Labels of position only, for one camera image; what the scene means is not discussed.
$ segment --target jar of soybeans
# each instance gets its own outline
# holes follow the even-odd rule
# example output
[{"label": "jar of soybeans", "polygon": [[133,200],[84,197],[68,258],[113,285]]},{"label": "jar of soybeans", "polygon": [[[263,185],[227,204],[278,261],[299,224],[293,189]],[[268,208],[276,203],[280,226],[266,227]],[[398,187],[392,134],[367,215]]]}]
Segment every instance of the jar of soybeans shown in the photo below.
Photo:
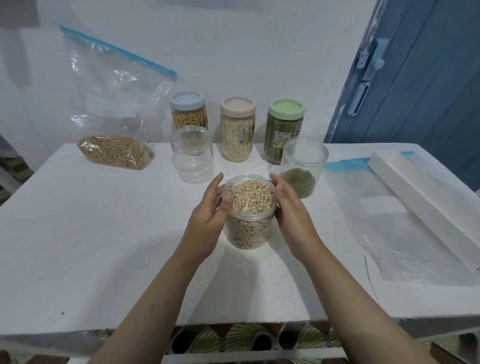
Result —
[{"label": "jar of soybeans", "polygon": [[229,161],[245,161],[253,148],[255,103],[246,97],[227,98],[220,106],[222,151]]},{"label": "jar of soybeans", "polygon": [[264,152],[272,164],[282,161],[283,147],[300,133],[305,107],[290,98],[273,101],[268,107]]},{"label": "jar of soybeans", "polygon": [[170,110],[172,111],[175,129],[180,129],[187,125],[201,126],[208,129],[205,98],[199,92],[177,92],[170,98]]}]

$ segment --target white wall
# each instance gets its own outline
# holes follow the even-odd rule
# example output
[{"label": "white wall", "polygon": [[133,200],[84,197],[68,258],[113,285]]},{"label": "white wall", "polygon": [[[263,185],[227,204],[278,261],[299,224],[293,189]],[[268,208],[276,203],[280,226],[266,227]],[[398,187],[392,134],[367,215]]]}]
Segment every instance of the white wall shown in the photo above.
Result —
[{"label": "white wall", "polygon": [[[34,169],[72,140],[63,24],[179,73],[177,91],[207,99],[219,141],[219,105],[306,106],[302,134],[323,138],[375,0],[18,0],[0,3],[0,134]],[[171,120],[153,131],[167,141]]]}]

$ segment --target jar with blue lid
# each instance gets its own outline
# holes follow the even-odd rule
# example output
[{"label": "jar with blue lid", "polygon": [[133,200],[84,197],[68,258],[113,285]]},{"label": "jar with blue lid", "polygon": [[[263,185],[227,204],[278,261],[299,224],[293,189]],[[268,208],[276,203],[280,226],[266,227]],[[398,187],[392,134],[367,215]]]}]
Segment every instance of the jar with blue lid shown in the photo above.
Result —
[{"label": "jar with blue lid", "polygon": [[208,129],[205,98],[199,92],[177,92],[170,98],[175,128],[180,129],[187,125],[201,126]]}]

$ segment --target white table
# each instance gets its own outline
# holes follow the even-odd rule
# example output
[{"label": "white table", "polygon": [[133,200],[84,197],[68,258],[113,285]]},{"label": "white table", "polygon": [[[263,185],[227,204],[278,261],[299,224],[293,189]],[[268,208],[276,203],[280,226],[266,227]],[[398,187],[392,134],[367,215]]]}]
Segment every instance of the white table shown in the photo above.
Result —
[{"label": "white table", "polygon": [[[411,144],[327,145],[329,161],[369,157]],[[256,145],[244,163],[224,160],[216,173],[267,176]],[[0,208],[0,335],[115,328],[176,248],[207,183],[183,183],[169,144],[154,145],[143,171],[86,161],[64,145]],[[328,185],[304,200],[336,257],[388,314],[398,318],[480,315],[479,287],[382,281],[355,242]],[[178,325],[326,319],[304,268],[275,225],[263,247],[243,251],[222,233],[188,287]]]}]

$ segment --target jar of beans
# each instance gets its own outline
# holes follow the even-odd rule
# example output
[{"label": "jar of beans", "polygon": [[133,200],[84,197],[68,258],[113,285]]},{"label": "jar of beans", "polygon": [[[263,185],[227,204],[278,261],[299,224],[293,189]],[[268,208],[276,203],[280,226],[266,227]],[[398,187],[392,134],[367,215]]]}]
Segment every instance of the jar of beans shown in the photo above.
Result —
[{"label": "jar of beans", "polygon": [[300,133],[305,107],[290,98],[273,101],[268,107],[264,152],[272,164],[282,161],[283,147]]},{"label": "jar of beans", "polygon": [[170,98],[175,128],[186,125],[196,125],[208,129],[205,98],[202,94],[193,91],[177,92]]},{"label": "jar of beans", "polygon": [[268,239],[276,209],[275,187],[266,178],[242,174],[225,184],[222,198],[233,196],[233,208],[223,231],[240,249],[256,249]]},{"label": "jar of beans", "polygon": [[220,106],[222,151],[231,162],[245,161],[253,148],[255,103],[246,97],[227,98]]}]

